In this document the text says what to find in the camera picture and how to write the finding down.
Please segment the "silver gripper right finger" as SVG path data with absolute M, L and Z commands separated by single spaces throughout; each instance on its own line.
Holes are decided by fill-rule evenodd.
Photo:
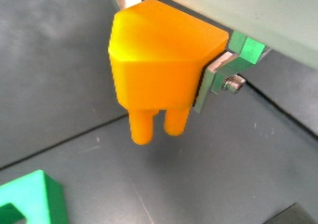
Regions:
M 241 72 L 254 67 L 272 49 L 241 32 L 233 31 L 228 49 L 212 61 L 204 70 L 204 77 L 194 102 L 194 110 L 204 111 L 210 93 L 218 95 L 222 90 L 237 94 L 246 82 Z

